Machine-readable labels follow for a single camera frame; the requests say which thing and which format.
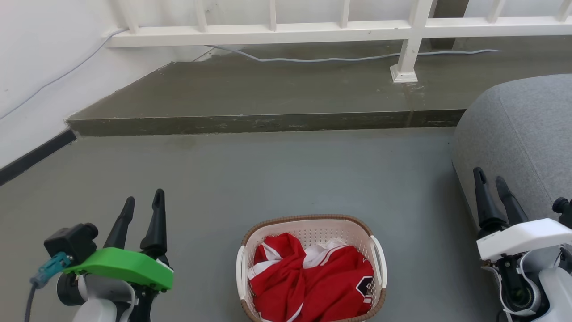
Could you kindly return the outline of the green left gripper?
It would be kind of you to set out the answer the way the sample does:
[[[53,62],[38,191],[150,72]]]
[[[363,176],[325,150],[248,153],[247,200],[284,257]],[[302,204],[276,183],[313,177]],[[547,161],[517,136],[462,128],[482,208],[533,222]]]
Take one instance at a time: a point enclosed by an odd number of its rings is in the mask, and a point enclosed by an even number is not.
[[[96,250],[83,263],[65,268],[63,273],[94,274],[150,287],[156,291],[172,289],[174,271],[157,260],[168,250],[163,189],[156,190],[151,207],[153,214],[149,228],[140,242],[142,253],[123,250],[135,210],[135,198],[129,196],[113,224],[103,249]]]

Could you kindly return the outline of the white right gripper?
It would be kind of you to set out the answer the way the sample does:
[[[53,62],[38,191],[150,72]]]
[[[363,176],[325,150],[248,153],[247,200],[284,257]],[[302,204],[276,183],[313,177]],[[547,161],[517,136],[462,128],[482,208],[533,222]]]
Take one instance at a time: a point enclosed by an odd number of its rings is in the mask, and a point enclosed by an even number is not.
[[[476,241],[480,259],[497,261],[503,255],[558,246],[572,240],[572,230],[550,218],[529,221],[506,181],[498,176],[495,186],[505,207],[507,222],[494,204],[488,180],[480,167],[473,169],[479,234],[490,234]]]

